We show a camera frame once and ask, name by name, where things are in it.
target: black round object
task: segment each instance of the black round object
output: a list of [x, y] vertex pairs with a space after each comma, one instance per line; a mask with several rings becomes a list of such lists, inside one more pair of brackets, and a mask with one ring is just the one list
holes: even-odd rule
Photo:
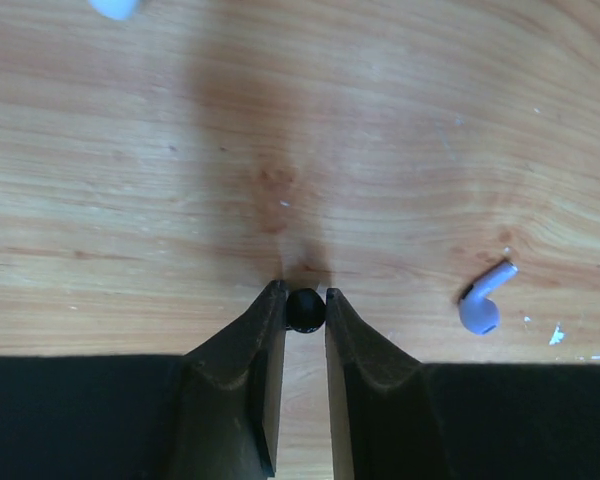
[[326, 310], [313, 288], [294, 290], [287, 298], [287, 328], [300, 333], [315, 332], [324, 323]]

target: wood grain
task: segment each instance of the wood grain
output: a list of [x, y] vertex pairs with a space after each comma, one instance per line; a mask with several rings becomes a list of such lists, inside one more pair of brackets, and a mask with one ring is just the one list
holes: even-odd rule
[[[600, 362], [600, 0], [0, 0], [0, 355], [185, 352], [278, 276], [424, 361]], [[330, 478], [287, 344], [278, 476]]]

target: paint chip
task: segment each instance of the paint chip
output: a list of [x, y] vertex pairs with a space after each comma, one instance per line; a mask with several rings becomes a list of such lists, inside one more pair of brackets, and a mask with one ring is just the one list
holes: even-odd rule
[[553, 331], [553, 336], [551, 337], [551, 340], [549, 340], [549, 345], [558, 345], [564, 340], [565, 336], [566, 333], [560, 331], [560, 322], [558, 322], [556, 329]]

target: purple clay piece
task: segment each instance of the purple clay piece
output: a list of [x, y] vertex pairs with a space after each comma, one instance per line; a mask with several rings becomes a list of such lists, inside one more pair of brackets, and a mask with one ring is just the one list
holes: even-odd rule
[[467, 330], [486, 335], [500, 325], [498, 307], [487, 296], [517, 273], [518, 267], [505, 260], [473, 282], [458, 304], [460, 321]]

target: wooden surface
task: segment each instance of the wooden surface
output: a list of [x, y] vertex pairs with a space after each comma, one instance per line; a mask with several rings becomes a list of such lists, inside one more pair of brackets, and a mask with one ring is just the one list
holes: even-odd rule
[[[0, 355], [186, 352], [278, 276], [423, 361], [600, 362], [600, 0], [0, 0]], [[287, 345], [279, 478], [327, 479]]]

